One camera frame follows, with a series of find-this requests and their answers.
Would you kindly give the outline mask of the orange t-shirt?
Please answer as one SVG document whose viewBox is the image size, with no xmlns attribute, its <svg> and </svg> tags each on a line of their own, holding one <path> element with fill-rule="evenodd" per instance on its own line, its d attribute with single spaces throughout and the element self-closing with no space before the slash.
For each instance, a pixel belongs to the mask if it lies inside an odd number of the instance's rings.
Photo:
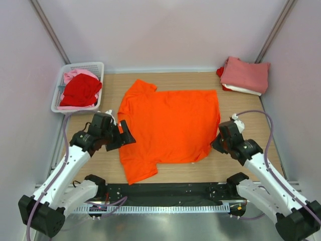
<svg viewBox="0 0 321 241">
<path fill-rule="evenodd" d="M 217 92 L 158 91 L 140 79 L 125 93 L 118 110 L 136 142 L 119 150 L 128 184 L 158 173 L 158 164 L 198 162 L 211 152 L 221 121 Z"/>
</svg>

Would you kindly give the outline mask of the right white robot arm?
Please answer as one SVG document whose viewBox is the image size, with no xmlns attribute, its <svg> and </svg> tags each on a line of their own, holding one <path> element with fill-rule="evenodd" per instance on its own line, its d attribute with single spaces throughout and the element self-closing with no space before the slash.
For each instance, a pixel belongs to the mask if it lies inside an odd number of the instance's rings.
<svg viewBox="0 0 321 241">
<path fill-rule="evenodd" d="M 258 187 L 244 173 L 227 179 L 226 193 L 252 202 L 275 224 L 283 240 L 304 240 L 320 230 L 320 204 L 308 201 L 296 191 L 265 157 L 262 148 L 252 139 L 245 140 L 245 125 L 240 120 L 219 124 L 219 134 L 212 147 L 229 154 L 253 173 L 264 186 Z"/>
</svg>

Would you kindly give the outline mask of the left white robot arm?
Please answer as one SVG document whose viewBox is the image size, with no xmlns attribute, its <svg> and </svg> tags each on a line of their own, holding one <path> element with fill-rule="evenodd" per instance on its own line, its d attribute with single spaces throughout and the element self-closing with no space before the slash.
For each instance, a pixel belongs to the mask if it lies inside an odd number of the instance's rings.
<svg viewBox="0 0 321 241">
<path fill-rule="evenodd" d="M 66 153 L 58 166 L 31 196 L 23 195 L 18 201 L 22 221 L 27 226 L 27 240 L 31 239 L 31 229 L 53 238 L 79 205 L 90 199 L 102 200 L 107 192 L 106 181 L 92 174 L 70 192 L 66 189 L 96 151 L 102 147 L 107 151 L 119 149 L 136 140 L 126 121 L 117 123 L 108 111 L 94 113 L 83 130 L 64 142 Z"/>
</svg>

